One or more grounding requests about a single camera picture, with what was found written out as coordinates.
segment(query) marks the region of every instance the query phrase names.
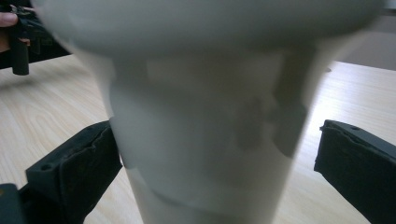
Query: hand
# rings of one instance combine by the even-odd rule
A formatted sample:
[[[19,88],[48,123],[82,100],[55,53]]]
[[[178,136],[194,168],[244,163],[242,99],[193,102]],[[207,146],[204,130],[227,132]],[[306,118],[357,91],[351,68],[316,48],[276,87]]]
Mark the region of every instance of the hand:
[[[0,12],[0,52],[9,49],[8,35],[2,27],[15,25],[18,21],[17,15],[8,12]]]

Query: plastic part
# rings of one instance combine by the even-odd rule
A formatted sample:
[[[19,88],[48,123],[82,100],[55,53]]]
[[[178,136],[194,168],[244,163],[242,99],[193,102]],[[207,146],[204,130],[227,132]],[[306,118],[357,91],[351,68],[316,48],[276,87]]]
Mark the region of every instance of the plastic part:
[[[94,124],[27,169],[28,184],[19,190],[19,198],[15,193],[0,197],[0,214],[19,214],[31,224],[81,224],[120,168],[108,121]],[[20,200],[20,206],[2,206]],[[2,218],[1,224],[23,223],[10,216]]]
[[[371,223],[396,223],[396,146],[326,120],[314,170]]]
[[[29,55],[26,44],[17,37],[11,36],[9,48],[11,50],[12,72],[19,76],[29,75]]]

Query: wooden table surface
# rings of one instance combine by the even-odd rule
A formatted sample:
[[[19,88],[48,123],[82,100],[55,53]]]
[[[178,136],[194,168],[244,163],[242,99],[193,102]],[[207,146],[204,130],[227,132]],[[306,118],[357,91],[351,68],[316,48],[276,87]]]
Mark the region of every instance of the wooden table surface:
[[[318,88],[275,224],[368,223],[313,171],[325,119],[356,125],[396,145],[396,72],[347,63],[330,68]],[[79,130],[106,119],[92,74],[74,56],[31,64],[26,77],[1,70],[0,183],[22,187],[26,168]],[[85,223],[142,223],[124,170]]]

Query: white cylindrical object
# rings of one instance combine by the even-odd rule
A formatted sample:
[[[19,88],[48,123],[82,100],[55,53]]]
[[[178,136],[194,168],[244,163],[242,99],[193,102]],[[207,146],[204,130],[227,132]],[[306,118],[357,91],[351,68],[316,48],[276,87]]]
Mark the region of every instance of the white cylindrical object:
[[[322,69],[380,8],[33,2],[96,74],[145,224],[270,223]]]

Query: finger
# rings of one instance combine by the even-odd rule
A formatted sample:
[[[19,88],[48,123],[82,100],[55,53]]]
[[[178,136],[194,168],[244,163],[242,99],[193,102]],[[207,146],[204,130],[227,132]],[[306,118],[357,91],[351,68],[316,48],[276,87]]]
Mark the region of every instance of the finger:
[[[23,42],[27,47],[30,46],[30,39],[20,38],[20,41]]]
[[[0,27],[15,25],[18,21],[17,15],[13,13],[0,13]]]

